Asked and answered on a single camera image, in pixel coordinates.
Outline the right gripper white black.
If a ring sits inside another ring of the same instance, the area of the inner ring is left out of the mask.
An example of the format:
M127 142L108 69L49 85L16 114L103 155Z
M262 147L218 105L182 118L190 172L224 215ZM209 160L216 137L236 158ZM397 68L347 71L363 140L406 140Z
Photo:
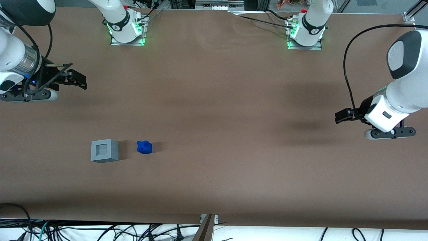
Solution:
M22 92L35 94L44 89L58 91L58 85L65 78L68 85L87 89L87 78L75 70L67 70L67 64L56 65L46 58L1 59L1 94L20 86Z

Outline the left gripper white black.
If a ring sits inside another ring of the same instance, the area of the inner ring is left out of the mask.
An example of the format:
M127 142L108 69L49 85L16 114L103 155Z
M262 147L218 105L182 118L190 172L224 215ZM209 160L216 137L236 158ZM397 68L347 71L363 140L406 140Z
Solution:
M373 98L365 119L382 132L391 131L411 111L411 103L402 96L377 95ZM356 109L345 108L335 113L335 123L352 121L359 118Z

